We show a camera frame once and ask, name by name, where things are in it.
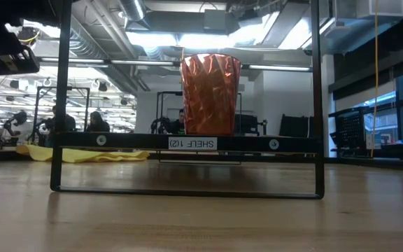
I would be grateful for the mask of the black pegboard cart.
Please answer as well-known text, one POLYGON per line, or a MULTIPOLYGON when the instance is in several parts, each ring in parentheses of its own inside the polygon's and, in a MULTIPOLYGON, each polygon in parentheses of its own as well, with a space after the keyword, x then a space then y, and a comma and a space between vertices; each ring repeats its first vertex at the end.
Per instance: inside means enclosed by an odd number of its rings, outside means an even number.
POLYGON ((332 152, 338 158, 395 158, 403 160, 403 108, 384 104, 374 110, 356 106, 329 114, 332 152))

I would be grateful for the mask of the black computer monitor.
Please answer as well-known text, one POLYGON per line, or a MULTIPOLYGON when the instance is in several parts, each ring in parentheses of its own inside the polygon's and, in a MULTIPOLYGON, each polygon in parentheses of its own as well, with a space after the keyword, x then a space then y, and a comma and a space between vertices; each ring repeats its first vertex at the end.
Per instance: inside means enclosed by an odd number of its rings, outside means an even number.
POLYGON ((234 133, 236 135, 258 135, 259 132, 257 116, 236 114, 234 119, 234 133))

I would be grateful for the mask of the yellow cloth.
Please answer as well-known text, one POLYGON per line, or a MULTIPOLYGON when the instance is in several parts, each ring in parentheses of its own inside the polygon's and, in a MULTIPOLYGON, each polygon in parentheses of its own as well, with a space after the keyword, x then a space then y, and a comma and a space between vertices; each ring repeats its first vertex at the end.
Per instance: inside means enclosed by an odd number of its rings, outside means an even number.
MULTIPOLYGON (((35 145, 19 145, 15 148, 16 153, 28 155, 31 159, 41 162, 52 161, 52 148, 35 145)), ((147 151, 133 153, 125 152, 100 152, 90 150, 77 150, 70 148, 62 149, 62 161, 67 163, 82 162, 139 162, 149 158, 147 151)))

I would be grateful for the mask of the ceiling light strip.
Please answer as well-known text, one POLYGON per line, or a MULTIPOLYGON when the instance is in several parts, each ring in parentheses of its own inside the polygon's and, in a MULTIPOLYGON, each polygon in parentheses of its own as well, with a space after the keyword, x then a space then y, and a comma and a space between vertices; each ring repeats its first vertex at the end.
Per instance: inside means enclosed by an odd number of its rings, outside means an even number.
POLYGON ((290 71, 290 72, 311 72, 312 68, 303 66, 280 66, 280 65, 256 65, 250 64, 248 66, 252 70, 260 71, 290 71))
POLYGON ((116 59, 111 60, 111 64, 138 65, 138 66, 156 66, 156 67, 175 67, 179 62, 172 61, 150 61, 150 60, 132 60, 132 59, 116 59))

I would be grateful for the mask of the black background screen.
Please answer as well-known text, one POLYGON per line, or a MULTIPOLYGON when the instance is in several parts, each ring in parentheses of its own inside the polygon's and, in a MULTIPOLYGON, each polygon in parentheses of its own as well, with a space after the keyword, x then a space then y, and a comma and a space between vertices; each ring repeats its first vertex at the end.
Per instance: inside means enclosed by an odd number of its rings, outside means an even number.
POLYGON ((308 138, 313 136, 313 117, 282 115, 279 135, 308 138))

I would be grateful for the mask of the red faceted cup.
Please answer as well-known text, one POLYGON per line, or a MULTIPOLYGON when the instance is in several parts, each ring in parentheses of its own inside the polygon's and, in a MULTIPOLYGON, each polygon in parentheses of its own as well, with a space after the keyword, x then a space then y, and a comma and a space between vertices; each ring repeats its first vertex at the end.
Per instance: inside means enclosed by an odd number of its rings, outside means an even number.
POLYGON ((230 55, 204 53, 182 59, 186 134, 234 134, 240 74, 240 60, 230 55))

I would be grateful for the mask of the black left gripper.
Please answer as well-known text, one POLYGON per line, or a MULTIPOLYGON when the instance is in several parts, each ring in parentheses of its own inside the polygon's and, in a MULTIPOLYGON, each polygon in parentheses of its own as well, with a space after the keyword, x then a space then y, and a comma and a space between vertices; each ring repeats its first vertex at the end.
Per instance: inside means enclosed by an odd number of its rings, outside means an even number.
POLYGON ((0 76, 34 74, 40 71, 40 64, 27 45, 15 54, 0 55, 0 76))

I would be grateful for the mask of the person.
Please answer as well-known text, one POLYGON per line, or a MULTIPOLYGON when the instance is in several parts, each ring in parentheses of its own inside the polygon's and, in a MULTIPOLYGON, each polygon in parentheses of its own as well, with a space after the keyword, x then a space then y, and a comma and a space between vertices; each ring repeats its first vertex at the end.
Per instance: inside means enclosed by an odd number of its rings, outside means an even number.
POLYGON ((87 132, 110 132, 109 124, 102 118, 101 114, 93 111, 90 114, 90 124, 88 125, 87 132))
MULTIPOLYGON (((43 119, 38 123, 38 144, 42 147, 52 148, 55 134, 55 116, 56 106, 52 107, 52 118, 43 119)), ((76 130, 76 121, 69 114, 65 115, 64 130, 67 132, 73 132, 76 130)))
POLYGON ((2 139, 12 144, 26 144, 31 136, 33 125, 28 121, 27 113, 20 111, 3 124, 2 139))
POLYGON ((183 108, 178 113, 178 119, 170 124, 169 133, 185 134, 185 112, 183 108))

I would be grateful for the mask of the white shelf label sticker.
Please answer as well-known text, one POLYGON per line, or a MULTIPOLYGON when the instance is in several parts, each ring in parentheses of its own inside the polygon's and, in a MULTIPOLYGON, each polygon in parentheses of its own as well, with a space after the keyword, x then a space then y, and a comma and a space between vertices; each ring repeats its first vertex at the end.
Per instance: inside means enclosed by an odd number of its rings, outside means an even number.
POLYGON ((184 151, 216 151, 218 149, 218 138, 172 136, 168 138, 168 149, 184 151))

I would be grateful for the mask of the black metal shelf frame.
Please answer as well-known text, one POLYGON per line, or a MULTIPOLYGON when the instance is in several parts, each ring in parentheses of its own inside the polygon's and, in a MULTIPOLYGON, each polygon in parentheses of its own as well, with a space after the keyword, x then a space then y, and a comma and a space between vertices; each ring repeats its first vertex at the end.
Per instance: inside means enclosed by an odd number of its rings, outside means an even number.
POLYGON ((201 137, 199 135, 165 135, 165 134, 118 134, 118 133, 84 133, 67 132, 62 129, 65 120, 66 85, 64 79, 68 76, 69 57, 65 50, 69 47, 71 27, 71 0, 63 0, 63 30, 60 36, 58 57, 57 85, 57 136, 54 142, 50 189, 59 193, 105 193, 121 195, 165 195, 181 197, 242 197, 260 199, 291 199, 291 200, 321 200, 325 195, 325 156, 324 156, 324 122, 323 122, 323 91, 321 81, 321 52, 320 52, 320 0, 310 0, 311 5, 311 45, 312 45, 312 74, 313 74, 313 122, 315 136, 313 138, 294 138, 281 136, 208 136, 218 138, 218 149, 210 150, 234 152, 230 160, 241 160, 238 153, 258 153, 256 162, 287 162, 282 154, 314 154, 312 162, 315 165, 315 192, 313 194, 281 194, 263 192, 217 192, 217 191, 187 191, 187 190, 146 190, 126 188, 78 188, 62 185, 62 149, 63 148, 103 148, 103 149, 139 149, 158 151, 174 155, 177 160, 195 160, 194 155, 188 155, 186 150, 169 150, 169 137, 201 137), (106 144, 100 146, 96 139, 104 135, 106 144), (279 147, 272 150, 269 141, 277 139, 279 147))

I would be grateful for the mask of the silver ceiling duct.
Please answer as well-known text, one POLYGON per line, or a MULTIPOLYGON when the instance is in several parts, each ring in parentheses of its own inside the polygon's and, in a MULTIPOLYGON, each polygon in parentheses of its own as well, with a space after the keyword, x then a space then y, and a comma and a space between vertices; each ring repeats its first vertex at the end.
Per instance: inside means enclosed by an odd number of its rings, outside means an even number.
POLYGON ((139 21, 146 16, 143 0, 118 0, 122 12, 129 21, 139 21))

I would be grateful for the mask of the grey ceiling box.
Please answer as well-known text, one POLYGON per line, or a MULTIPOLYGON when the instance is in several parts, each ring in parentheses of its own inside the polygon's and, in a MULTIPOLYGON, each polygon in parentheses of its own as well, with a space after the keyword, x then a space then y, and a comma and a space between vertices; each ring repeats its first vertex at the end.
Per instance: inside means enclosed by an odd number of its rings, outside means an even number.
POLYGON ((226 14, 223 10, 205 9, 204 10, 204 29, 225 31, 226 14))

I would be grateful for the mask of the black background station frame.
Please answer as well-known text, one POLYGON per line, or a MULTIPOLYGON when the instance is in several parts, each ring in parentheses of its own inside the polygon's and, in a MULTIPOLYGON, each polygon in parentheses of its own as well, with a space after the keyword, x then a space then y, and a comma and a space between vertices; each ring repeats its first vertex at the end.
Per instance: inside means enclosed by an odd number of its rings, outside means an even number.
MULTIPOLYGON (((162 122, 163 111, 164 111, 164 100, 166 99, 167 95, 174 95, 174 96, 182 97, 183 92, 182 91, 162 91, 162 92, 157 93, 157 105, 156 105, 155 115, 160 123, 162 122)), ((242 94, 240 92, 238 93, 237 100, 239 101, 239 123, 241 123, 242 94)))

